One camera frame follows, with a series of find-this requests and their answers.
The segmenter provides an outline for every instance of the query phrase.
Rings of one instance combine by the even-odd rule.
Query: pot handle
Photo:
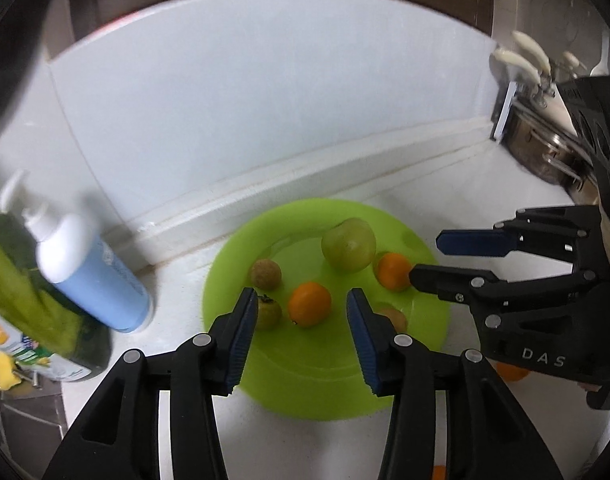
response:
[[[572,168],[570,168],[567,164],[561,162],[558,158],[554,158],[553,156],[548,155],[547,153],[543,153],[543,160],[547,162],[551,167],[562,171],[562,173],[565,173],[567,176],[572,177],[574,180],[583,180],[576,171],[572,170]]]

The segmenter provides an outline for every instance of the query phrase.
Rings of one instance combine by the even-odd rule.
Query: blue bottle body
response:
[[[98,235],[78,269],[54,286],[118,332],[141,327],[153,307],[147,289]]]

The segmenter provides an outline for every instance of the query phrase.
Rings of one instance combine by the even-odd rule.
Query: dish soap bottle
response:
[[[94,377],[112,351],[109,329],[38,272],[36,242],[0,214],[0,350],[54,381]]]
[[[143,284],[114,251],[76,214],[59,218],[47,202],[34,206],[16,171],[0,192],[0,212],[22,204],[25,227],[37,241],[41,274],[80,308],[118,332],[149,324],[153,302]]]

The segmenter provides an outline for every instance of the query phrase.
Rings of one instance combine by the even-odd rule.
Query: screw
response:
[[[195,346],[207,346],[211,343],[211,336],[209,334],[198,334],[192,339],[192,343]]]
[[[138,350],[128,350],[123,354],[122,360],[126,363],[135,363],[140,359],[140,352]]]
[[[465,358],[472,363],[480,363],[483,361],[483,354],[474,348],[465,351]]]
[[[398,346],[410,346],[414,340],[407,334],[397,334],[394,336],[394,343]]]
[[[501,326],[501,317],[497,314],[490,314],[485,318],[485,326],[488,328],[498,328]]]

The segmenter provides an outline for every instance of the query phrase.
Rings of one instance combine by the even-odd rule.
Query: white pump nozzle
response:
[[[29,173],[25,170],[17,170],[0,190],[0,213],[8,214],[14,203],[22,205],[22,217],[25,227],[37,242],[47,240],[58,227],[58,217],[51,211],[47,202],[41,202],[37,206],[32,204],[32,197],[24,188],[24,180]]]

